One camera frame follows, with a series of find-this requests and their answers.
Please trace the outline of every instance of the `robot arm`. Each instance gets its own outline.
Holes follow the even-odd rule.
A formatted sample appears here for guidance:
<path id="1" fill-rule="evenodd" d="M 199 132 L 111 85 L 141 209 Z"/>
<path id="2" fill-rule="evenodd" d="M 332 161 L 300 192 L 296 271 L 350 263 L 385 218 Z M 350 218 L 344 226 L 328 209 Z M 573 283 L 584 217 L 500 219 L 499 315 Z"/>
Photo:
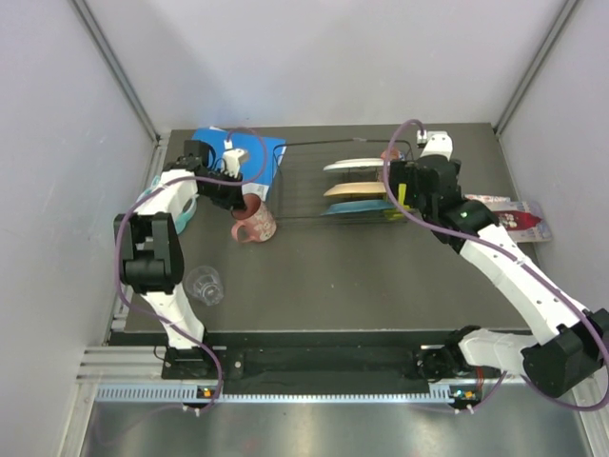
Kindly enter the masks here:
<path id="1" fill-rule="evenodd" d="M 462 197 L 458 184 L 461 163 L 451 160 L 450 137 L 445 132 L 427 135 L 418 160 L 391 162 L 392 191 L 398 194 L 398 186 L 406 184 L 404 203 L 418 209 L 423 220 L 479 237 L 514 255 L 516 261 L 480 243 L 436 234 L 501 291 L 532 333 L 499 333 L 475 327 L 458 330 L 442 350 L 446 363 L 453 372 L 485 366 L 526 375 L 547 395 L 561 396 L 602 366 L 598 348 L 578 317 L 521 267 L 527 265 L 547 279 L 499 225 L 492 211 L 481 202 Z M 425 143 L 424 133 L 419 133 L 419 140 Z M 573 303 L 601 336 L 609 331 L 605 309 L 591 313 L 581 303 Z"/>
<path id="2" fill-rule="evenodd" d="M 168 164 L 161 174 L 158 187 L 180 178 L 208 176 L 222 181 L 242 181 L 240 165 L 247 159 L 243 149 L 225 144 L 221 170 L 214 170 L 215 151 L 199 141 L 187 141 L 185 154 Z M 173 327 L 180 328 L 198 341 L 203 340 L 205 328 L 192 311 L 182 279 L 184 255 L 180 248 L 174 221 L 187 205 L 199 195 L 207 196 L 224 209 L 244 209 L 240 187 L 202 184 L 194 179 L 168 187 L 139 207 L 129 220 L 121 246 L 121 281 L 133 287 L 154 311 L 161 316 L 167 332 L 168 345 L 176 349 L 191 349 L 192 343 Z M 114 220 L 115 231 L 123 220 Z"/>

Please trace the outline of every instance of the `clear plastic cup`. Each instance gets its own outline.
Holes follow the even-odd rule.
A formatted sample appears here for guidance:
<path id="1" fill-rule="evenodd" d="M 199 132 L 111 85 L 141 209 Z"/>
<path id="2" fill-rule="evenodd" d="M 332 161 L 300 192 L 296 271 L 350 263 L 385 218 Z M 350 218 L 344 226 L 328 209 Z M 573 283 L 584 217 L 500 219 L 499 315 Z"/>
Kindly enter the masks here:
<path id="1" fill-rule="evenodd" d="M 188 274 L 185 287 L 187 294 L 209 307 L 218 305 L 225 296 L 220 275 L 212 267 L 197 267 Z"/>

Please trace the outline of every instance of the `gray wall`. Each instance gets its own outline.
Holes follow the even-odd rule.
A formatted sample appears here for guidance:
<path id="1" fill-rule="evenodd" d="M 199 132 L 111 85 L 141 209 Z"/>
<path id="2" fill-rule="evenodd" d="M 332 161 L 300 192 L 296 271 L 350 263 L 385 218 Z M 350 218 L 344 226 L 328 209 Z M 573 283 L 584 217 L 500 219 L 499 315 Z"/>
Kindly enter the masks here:
<path id="1" fill-rule="evenodd" d="M 111 221 L 151 143 L 68 1 L 1 2 L 0 62 L 1 453 L 46 457 L 108 321 Z"/>
<path id="2" fill-rule="evenodd" d="M 503 136 L 521 198 L 541 203 L 555 239 L 543 269 L 587 307 L 607 307 L 609 2 L 586 0 Z"/>
<path id="3" fill-rule="evenodd" d="M 496 122 L 562 0 L 89 0 L 157 129 Z"/>

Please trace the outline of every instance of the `dish rack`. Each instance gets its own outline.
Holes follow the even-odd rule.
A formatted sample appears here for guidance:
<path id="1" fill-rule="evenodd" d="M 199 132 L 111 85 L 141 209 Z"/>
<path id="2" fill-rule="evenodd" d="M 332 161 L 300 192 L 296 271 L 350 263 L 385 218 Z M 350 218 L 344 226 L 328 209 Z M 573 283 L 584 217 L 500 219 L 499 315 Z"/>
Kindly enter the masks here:
<path id="1" fill-rule="evenodd" d="M 384 211 L 322 215 L 332 204 L 358 199 L 324 197 L 328 189 L 341 183 L 378 181 L 381 172 L 356 169 L 345 173 L 324 172 L 324 167 L 339 160 L 381 157 L 388 143 L 388 139 L 364 138 L 286 143 L 284 157 L 273 154 L 277 174 L 267 200 L 278 224 L 334 226 L 405 222 L 403 218 L 396 220 L 387 217 Z M 412 156 L 408 141 L 397 141 L 396 147 L 406 156 Z"/>

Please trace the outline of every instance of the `dark gray tabletop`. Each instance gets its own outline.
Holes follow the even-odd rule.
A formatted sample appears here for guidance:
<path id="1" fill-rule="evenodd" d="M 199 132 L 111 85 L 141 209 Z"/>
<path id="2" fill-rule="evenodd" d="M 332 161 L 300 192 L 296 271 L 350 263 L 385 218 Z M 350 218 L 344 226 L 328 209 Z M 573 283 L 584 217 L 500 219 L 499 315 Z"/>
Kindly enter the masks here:
<path id="1" fill-rule="evenodd" d="M 387 139 L 396 126 L 259 129 L 288 142 L 363 137 Z M 515 198 L 501 147 L 488 124 L 430 126 L 448 131 L 462 160 L 463 192 Z M 171 133 L 166 162 L 182 153 L 193 130 Z M 403 136 L 413 145 L 414 130 Z M 324 165 L 342 158 L 379 156 L 385 144 L 349 143 L 288 148 L 269 206 L 279 228 L 266 243 L 238 244 L 227 211 L 199 199 L 180 236 L 186 274 L 216 268 L 226 296 L 216 307 L 191 301 L 212 330 L 450 329 L 467 324 L 524 328 L 503 296 L 452 249 L 414 224 L 335 224 L 319 217 L 332 179 Z M 534 256 L 530 246 L 521 246 Z M 135 297 L 134 302 L 147 304 Z M 130 313 L 126 331 L 161 329 Z"/>

